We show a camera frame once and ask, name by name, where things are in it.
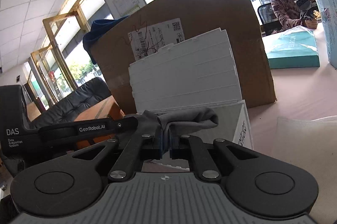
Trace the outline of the grey cloth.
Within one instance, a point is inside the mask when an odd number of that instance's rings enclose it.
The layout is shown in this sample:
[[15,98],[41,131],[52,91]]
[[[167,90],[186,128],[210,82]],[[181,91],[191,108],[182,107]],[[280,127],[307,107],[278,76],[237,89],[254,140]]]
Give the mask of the grey cloth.
[[155,114],[145,110],[143,114],[129,114],[122,120],[135,118],[138,126],[135,134],[149,134],[159,140],[160,152],[164,155],[170,147],[171,131],[177,135],[187,135],[203,129],[215,128],[219,119],[214,110],[208,107],[197,107],[185,110],[176,110],[165,114]]

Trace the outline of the white storage box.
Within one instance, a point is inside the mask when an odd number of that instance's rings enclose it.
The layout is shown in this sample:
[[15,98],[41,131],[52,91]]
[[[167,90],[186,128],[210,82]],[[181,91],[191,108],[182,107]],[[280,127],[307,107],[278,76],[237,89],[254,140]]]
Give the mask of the white storage box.
[[166,114],[209,107],[216,128],[195,132],[205,143],[221,138],[253,148],[246,102],[227,32],[214,29],[169,44],[128,68],[136,110]]

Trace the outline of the white cloth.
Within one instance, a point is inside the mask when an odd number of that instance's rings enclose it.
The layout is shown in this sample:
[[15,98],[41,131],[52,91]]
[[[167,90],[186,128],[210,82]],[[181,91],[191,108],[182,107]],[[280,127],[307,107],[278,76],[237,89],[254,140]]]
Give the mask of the white cloth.
[[315,177],[319,195],[310,215],[318,223],[335,223],[336,116],[311,121],[279,118],[271,155]]

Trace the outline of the orange gift box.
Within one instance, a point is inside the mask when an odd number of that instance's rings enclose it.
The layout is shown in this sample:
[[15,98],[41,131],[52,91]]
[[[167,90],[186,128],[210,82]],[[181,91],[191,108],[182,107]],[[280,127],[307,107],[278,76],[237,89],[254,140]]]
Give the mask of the orange gift box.
[[[110,96],[96,105],[90,107],[89,109],[82,112],[75,121],[83,121],[83,120],[92,120],[92,119],[102,119],[102,118],[112,118],[113,120],[122,119],[125,116],[124,112],[118,106],[113,96]],[[84,140],[76,143],[76,147],[78,149],[89,147],[90,145],[94,145],[96,143],[100,143],[102,141],[112,139],[114,135],[107,135],[96,137],[89,140]]]

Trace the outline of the black leather sofa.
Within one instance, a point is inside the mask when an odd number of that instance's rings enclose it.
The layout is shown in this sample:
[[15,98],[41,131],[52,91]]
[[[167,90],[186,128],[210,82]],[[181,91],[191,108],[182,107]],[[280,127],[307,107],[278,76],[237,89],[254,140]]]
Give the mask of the black leather sofa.
[[111,92],[99,77],[82,84],[75,91],[30,122],[31,129],[74,121],[81,113],[105,100]]

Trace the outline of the blue fabric behind box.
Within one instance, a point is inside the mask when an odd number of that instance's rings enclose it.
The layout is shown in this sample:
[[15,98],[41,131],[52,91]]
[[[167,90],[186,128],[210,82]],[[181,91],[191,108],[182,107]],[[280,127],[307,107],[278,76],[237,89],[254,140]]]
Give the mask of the blue fabric behind box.
[[119,19],[100,19],[94,20],[91,24],[91,30],[83,36],[83,48],[88,53],[93,65],[96,65],[96,60],[92,56],[91,47],[110,29],[125,20],[128,16],[121,17]]

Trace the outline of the large brown cardboard box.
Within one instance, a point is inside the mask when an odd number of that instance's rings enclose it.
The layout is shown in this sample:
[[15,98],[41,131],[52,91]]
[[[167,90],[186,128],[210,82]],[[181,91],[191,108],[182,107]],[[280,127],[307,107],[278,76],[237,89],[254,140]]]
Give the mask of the large brown cardboard box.
[[229,36],[238,71],[242,98],[250,108],[276,100],[274,81],[261,28],[250,0],[154,0],[117,23],[91,47],[106,83],[125,114],[136,112],[128,68],[135,61],[132,47],[149,38],[156,24],[179,21],[172,26],[176,43],[213,29]]

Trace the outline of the teal flat box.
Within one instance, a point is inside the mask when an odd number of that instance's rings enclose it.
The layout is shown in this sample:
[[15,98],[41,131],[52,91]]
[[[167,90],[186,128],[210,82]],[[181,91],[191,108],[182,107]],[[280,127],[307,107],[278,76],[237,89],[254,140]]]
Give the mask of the teal flat box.
[[319,54],[313,31],[297,26],[263,37],[271,69],[319,67]]

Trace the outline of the black office chair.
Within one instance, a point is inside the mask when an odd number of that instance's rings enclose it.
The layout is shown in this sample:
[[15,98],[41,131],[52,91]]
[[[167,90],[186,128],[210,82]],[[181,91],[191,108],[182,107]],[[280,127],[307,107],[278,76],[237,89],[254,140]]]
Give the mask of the black office chair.
[[274,31],[278,32],[282,29],[282,25],[274,14],[271,3],[259,6],[258,16],[262,23],[262,32],[264,32],[265,35],[269,36]]

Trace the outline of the seated woman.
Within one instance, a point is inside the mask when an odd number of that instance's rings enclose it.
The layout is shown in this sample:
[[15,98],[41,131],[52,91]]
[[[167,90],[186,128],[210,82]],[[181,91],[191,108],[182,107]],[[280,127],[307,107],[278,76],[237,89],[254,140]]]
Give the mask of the seated woman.
[[316,29],[318,22],[315,18],[300,18],[300,8],[295,0],[271,0],[273,12],[282,26],[282,31],[292,29],[296,26],[304,26],[309,29]]

